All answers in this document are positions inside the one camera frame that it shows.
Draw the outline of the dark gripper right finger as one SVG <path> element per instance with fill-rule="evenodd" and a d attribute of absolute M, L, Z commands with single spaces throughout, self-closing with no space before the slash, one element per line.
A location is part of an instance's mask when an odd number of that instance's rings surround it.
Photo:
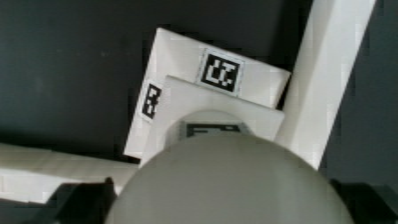
<path fill-rule="evenodd" d="M 385 185 L 330 180 L 355 224 L 398 224 L 398 193 Z"/>

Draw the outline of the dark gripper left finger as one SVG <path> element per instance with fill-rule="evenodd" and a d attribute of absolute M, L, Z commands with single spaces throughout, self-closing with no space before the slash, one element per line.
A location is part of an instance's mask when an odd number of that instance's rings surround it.
<path fill-rule="evenodd" d="M 114 180 L 59 186 L 34 217 L 34 224 L 105 224 L 115 200 Z"/>

